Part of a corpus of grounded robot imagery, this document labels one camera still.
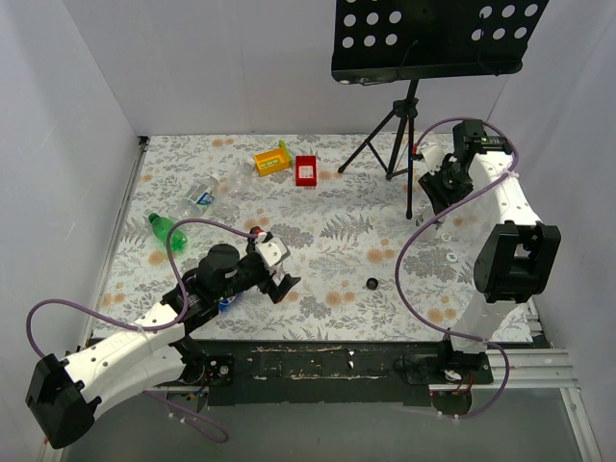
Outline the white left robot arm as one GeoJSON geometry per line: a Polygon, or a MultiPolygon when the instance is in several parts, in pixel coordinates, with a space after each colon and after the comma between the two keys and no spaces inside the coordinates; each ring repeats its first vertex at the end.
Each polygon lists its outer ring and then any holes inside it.
{"type": "Polygon", "coordinates": [[[219,306],[252,288],[282,301],[298,283],[283,270],[288,246],[270,231],[245,233],[245,253],[212,246],[195,269],[176,276],[173,290],[131,323],[62,359],[32,349],[39,360],[25,403],[53,449],[83,437],[95,421],[124,400],[167,382],[193,385],[207,370],[191,334],[218,315],[219,306]]]}

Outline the clear bottle blue cap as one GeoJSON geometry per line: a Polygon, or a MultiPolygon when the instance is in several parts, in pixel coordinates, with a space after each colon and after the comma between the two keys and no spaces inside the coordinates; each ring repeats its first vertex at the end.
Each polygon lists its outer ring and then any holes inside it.
{"type": "Polygon", "coordinates": [[[241,297],[242,293],[238,293],[236,295],[231,295],[228,298],[221,300],[218,303],[218,309],[221,312],[226,311],[235,301],[237,301],[241,297]]]}

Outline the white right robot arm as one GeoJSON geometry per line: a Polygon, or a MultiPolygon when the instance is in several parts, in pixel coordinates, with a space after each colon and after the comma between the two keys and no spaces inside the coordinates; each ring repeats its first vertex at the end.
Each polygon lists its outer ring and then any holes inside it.
{"type": "Polygon", "coordinates": [[[453,129],[453,150],[433,143],[423,148],[427,172],[419,184],[429,204],[416,220],[435,235],[444,211],[475,194],[493,226],[475,258],[475,292],[435,359],[437,374],[457,382],[478,369],[486,343],[519,305],[548,283],[561,234],[530,207],[511,171],[513,148],[499,134],[488,135],[479,119],[463,118],[453,129]]]}

